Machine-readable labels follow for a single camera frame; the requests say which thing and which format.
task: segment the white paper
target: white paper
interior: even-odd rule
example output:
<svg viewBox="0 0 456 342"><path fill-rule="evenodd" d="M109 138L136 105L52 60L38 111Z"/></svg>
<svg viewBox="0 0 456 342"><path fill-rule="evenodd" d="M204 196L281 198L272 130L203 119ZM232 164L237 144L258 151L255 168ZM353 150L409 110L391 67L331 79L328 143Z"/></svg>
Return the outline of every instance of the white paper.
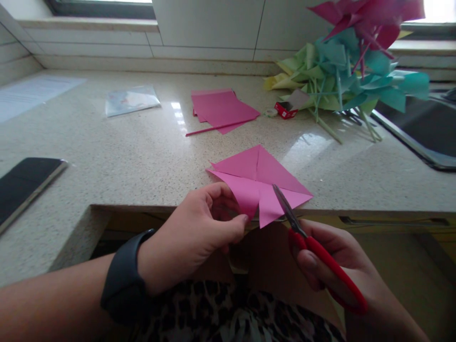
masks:
<svg viewBox="0 0 456 342"><path fill-rule="evenodd" d="M38 76L0 90L0 123L83 84L85 78Z"/></svg>

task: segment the human hand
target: human hand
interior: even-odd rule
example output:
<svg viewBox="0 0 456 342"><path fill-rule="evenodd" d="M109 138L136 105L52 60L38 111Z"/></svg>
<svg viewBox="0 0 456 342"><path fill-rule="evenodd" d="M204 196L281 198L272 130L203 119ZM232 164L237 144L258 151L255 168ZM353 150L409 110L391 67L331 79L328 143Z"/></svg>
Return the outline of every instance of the human hand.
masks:
<svg viewBox="0 0 456 342"><path fill-rule="evenodd" d="M244 236L247 215L231 219L226 209L239 213L233 192L214 183L188 193L163 226L138 253L138 272L151 295L188 279L216 250Z"/></svg>
<svg viewBox="0 0 456 342"><path fill-rule="evenodd" d="M363 294L368 303L368 312L359 319L379 331L403 337L404 341L428 341L349 232L309 220L299 222L304 232L320 242ZM356 299L345 283L313 252L294 250L294 257L314 291L327 286L346 303L356 305Z"/></svg>

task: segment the scissors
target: scissors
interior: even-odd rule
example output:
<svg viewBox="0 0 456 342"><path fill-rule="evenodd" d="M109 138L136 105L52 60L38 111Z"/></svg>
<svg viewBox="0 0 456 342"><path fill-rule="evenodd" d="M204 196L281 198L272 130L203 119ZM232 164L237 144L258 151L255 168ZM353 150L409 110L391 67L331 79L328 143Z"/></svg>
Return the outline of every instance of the scissors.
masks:
<svg viewBox="0 0 456 342"><path fill-rule="evenodd" d="M334 274L344 282L348 289L353 293L358 302L357 306L352 306L347 304L342 298L340 298L332 289L328 288L331 296L345 309L355 313L355 314L365 314L367 313L367 302L361 291L357 288L355 283L350 279L350 277L342 270L337 261L328 253L326 249L313 237L308 236L302 229L299 224L298 219L292 212L290 204L286 200L284 194L275 184L272 186L274 188L275 195L279 200L280 206L282 207L286 218L290 222L291 229L288 233L288 240L290 243L290 249L293 246L302 249L308 249L313 252L321 261L323 261Z"/></svg>

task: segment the clear plastic bag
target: clear plastic bag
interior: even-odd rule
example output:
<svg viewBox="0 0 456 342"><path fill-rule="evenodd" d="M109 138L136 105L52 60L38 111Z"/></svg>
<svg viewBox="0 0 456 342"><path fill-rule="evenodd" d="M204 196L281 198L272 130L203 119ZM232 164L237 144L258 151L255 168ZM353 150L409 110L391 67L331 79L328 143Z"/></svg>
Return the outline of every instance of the clear plastic bag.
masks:
<svg viewBox="0 0 456 342"><path fill-rule="evenodd" d="M110 92L106 97L106 116L116 116L158 107L160 101L152 85Z"/></svg>

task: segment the speckled countertop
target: speckled countertop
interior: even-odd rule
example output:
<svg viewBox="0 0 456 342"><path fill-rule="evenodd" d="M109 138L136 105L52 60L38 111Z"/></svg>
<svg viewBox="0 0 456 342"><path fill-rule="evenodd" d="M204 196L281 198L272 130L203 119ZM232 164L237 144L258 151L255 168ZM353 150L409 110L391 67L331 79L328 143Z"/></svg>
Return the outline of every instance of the speckled countertop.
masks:
<svg viewBox="0 0 456 342"><path fill-rule="evenodd" d="M454 214L456 174L435 171L382 128L372 143L365 128L325 120L339 145L309 115L259 117L221 135L185 137L203 125L192 116L190 91L232 87L259 111L278 92L261 77L160 73L44 71L88 81L0 124L0 174L23 158L55 157L69 168L0 236L0 285L89 257L109 214L91 204L136 211L178 205L189 190L214 181L204 169L262 144L314 198L312 214ZM162 108L106 118L112 90L154 84Z"/></svg>

